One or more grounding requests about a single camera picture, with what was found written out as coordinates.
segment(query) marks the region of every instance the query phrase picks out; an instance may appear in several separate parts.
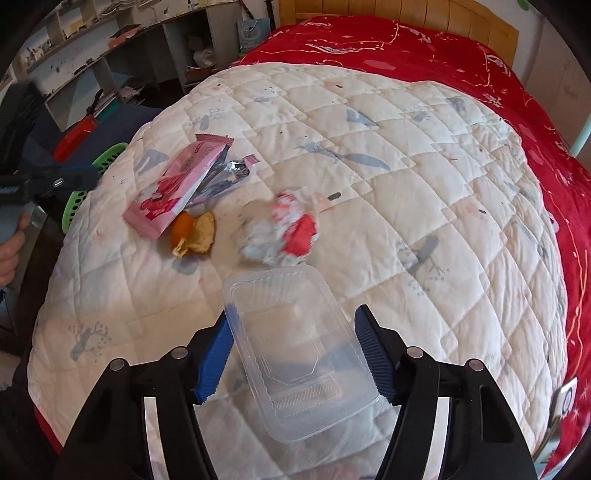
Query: green basket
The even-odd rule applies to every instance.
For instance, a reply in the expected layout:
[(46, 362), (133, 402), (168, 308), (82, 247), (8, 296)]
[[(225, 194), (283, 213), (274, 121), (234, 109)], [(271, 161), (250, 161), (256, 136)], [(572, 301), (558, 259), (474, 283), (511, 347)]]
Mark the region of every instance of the green basket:
[[(100, 171), (100, 175), (102, 176), (106, 169), (109, 168), (119, 155), (127, 148), (127, 143), (118, 143), (113, 145), (110, 149), (108, 149), (105, 153), (103, 153), (99, 158), (97, 158), (92, 165), (97, 167)], [(88, 195), (88, 190), (85, 192), (72, 192), (70, 198), (68, 199), (68, 203), (66, 203), (66, 208), (64, 210), (64, 215), (61, 217), (61, 230), (66, 233), (70, 229), (70, 225), (72, 224), (72, 220), (74, 219), (74, 215), (80, 205)]]

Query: dried fruit peel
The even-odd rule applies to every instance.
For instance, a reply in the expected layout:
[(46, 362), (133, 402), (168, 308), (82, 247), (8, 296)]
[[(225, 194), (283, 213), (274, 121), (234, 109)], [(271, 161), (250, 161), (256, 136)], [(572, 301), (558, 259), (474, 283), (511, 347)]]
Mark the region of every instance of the dried fruit peel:
[(216, 219), (212, 212), (207, 212), (198, 217), (193, 225), (193, 230), (188, 240), (188, 248), (199, 255), (207, 255), (213, 245), (216, 236)]
[(187, 212), (179, 213), (173, 220), (170, 232), (170, 244), (175, 257), (182, 258), (189, 251), (187, 241), (193, 232), (194, 225), (195, 218), (190, 216)]
[(212, 212), (198, 218), (181, 212), (174, 220), (171, 230), (171, 249), (175, 257), (182, 258), (189, 251), (207, 255), (213, 245), (216, 221)]

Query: red bedspread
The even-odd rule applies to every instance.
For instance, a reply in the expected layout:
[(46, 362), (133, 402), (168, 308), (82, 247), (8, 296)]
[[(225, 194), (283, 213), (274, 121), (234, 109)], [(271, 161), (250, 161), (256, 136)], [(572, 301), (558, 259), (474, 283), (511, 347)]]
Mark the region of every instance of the red bedspread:
[(519, 133), (553, 217), (569, 297), (567, 380), (577, 376), (579, 387), (552, 463), (563, 458), (591, 421), (591, 177), (569, 157), (546, 112), (489, 48), (383, 18), (316, 17), (280, 28), (236, 64), (264, 61), (336, 65), (408, 82), (435, 80), (481, 100)]

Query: screw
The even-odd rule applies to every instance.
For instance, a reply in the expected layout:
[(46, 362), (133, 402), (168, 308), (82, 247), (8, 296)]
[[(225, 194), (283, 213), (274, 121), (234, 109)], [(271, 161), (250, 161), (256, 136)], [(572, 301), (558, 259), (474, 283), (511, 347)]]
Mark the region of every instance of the screw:
[(412, 358), (421, 358), (424, 352), (417, 346), (410, 346), (407, 348), (407, 355)]
[(470, 360), (468, 362), (468, 366), (471, 369), (473, 369), (475, 372), (482, 372), (484, 370), (484, 364), (476, 358), (473, 358), (472, 360)]
[(113, 372), (121, 370), (124, 366), (125, 360), (123, 360), (122, 358), (116, 358), (115, 360), (111, 360), (111, 363), (109, 364), (109, 368)]
[(172, 355), (173, 358), (175, 358), (176, 360), (180, 360), (181, 358), (185, 358), (188, 354), (189, 354), (189, 351), (183, 346), (178, 346), (175, 349), (173, 349), (172, 352), (170, 352), (170, 355)]

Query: bed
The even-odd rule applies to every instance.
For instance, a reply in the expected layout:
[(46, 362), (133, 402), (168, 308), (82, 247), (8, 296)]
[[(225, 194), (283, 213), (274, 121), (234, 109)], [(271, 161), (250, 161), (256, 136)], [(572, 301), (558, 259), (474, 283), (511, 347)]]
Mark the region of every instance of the bed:
[[(309, 263), (345, 315), (367, 303), (437, 360), (482, 358), (532, 452), (554, 392), (578, 376), (568, 453), (591, 411), (581, 321), (591, 310), (591, 179), (511, 72), (517, 32), (469, 0), (283, 0), (281, 23), (298, 25), (144, 125), (81, 205), (28, 364), (41, 421), (63, 444), (112, 358), (152, 361), (212, 325), (222, 280), (250, 268), (231, 240), (240, 208), (305, 185), (336, 197)], [(211, 258), (179, 262), (166, 237), (149, 243), (121, 214), (200, 131), (234, 137), (231, 157), (261, 162), (215, 206)], [(428, 480), (446, 414), (441, 401)], [(397, 411), (380, 399), (317, 436), (278, 443), (233, 351), (197, 416), (220, 479), (358, 480), (375, 476)], [(161, 472), (157, 452), (152, 461)]]

